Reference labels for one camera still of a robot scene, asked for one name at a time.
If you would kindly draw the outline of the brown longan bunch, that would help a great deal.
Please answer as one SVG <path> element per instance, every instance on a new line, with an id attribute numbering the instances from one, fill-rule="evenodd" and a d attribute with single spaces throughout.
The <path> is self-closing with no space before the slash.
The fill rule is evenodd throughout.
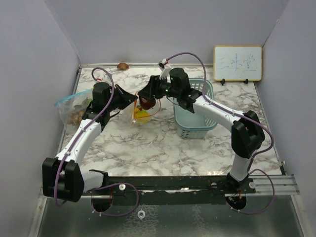
<path id="1" fill-rule="evenodd" d="M 68 124 L 73 125 L 73 126 L 79 126 L 82 120 L 82 116 L 84 114 L 83 110 L 79 111 L 72 111 L 68 113 Z"/>

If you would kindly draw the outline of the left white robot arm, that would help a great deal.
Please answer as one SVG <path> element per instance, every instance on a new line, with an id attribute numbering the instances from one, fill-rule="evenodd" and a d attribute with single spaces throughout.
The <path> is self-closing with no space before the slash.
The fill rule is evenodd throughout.
<path id="1" fill-rule="evenodd" d="M 110 113 L 123 110 L 137 100 L 137 96 L 119 85 L 96 83 L 92 100 L 86 107 L 76 133 L 54 158 L 42 163 L 42 191 L 46 197 L 77 202 L 83 193 L 94 190 L 103 195 L 109 189 L 103 171 L 82 172 L 80 165 L 93 141 L 109 122 Z"/>

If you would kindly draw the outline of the green ring toy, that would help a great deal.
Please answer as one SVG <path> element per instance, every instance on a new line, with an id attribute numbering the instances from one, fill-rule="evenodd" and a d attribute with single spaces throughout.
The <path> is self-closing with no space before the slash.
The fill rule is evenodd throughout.
<path id="1" fill-rule="evenodd" d="M 85 98 L 82 102 L 80 102 L 77 105 L 74 105 L 74 108 L 76 110 L 80 110 L 80 109 L 86 109 L 88 107 L 88 105 L 90 104 L 90 102 L 92 101 L 91 98 Z"/>

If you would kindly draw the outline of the clear orange-zipper bag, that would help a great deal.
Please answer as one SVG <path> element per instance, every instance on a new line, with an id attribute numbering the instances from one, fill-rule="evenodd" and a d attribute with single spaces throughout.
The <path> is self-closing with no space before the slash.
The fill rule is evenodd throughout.
<path id="1" fill-rule="evenodd" d="M 143 109 L 140 105 L 140 100 L 137 99 L 123 110 L 121 116 L 130 125 L 144 125 L 150 122 L 160 109 L 160 99 L 156 100 L 155 105 L 148 110 Z"/>

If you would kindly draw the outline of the clear blue-zipper bag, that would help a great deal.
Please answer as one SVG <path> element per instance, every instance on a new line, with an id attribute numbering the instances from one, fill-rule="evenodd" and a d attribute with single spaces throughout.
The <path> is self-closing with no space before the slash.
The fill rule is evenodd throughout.
<path id="1" fill-rule="evenodd" d="M 68 124 L 68 113 L 72 111 L 79 111 L 74 108 L 74 105 L 79 104 L 85 98 L 92 99 L 92 88 L 88 90 L 84 90 L 82 92 L 72 94 L 68 97 L 60 99 L 59 101 L 55 102 L 54 107 L 56 107 L 59 111 L 59 117 L 64 125 L 64 129 L 68 134 L 74 134 L 79 126 L 73 126 Z"/>

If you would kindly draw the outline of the dark red apple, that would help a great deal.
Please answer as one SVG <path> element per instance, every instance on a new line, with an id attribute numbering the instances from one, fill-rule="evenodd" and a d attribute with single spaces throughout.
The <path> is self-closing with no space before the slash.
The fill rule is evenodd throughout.
<path id="1" fill-rule="evenodd" d="M 152 109 L 156 105 L 156 99 L 145 99 L 144 97 L 139 97 L 139 104 L 143 110 Z"/>

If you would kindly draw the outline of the tan brown mushroom toy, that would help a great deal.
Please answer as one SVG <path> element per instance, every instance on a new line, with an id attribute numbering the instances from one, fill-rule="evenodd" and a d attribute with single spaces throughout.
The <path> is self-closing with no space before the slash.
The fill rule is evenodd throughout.
<path id="1" fill-rule="evenodd" d="M 118 70 L 127 70 L 129 69 L 129 65 L 127 63 L 121 62 L 117 65 Z"/>

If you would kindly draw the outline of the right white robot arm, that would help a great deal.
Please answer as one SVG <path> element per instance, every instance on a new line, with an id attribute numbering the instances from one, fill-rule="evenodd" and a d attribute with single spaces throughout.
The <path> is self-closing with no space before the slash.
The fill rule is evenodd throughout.
<path id="1" fill-rule="evenodd" d="M 249 176 L 251 158 L 265 140 L 257 114 L 253 111 L 236 112 L 214 102 L 191 87 L 189 77 L 182 68 L 170 70 L 169 76 L 169 79 L 151 76 L 148 84 L 138 92 L 140 102 L 172 97 L 182 109 L 226 128 L 231 133 L 231 147 L 235 153 L 233 166 L 227 175 L 227 188 L 232 193 L 240 192 Z"/>

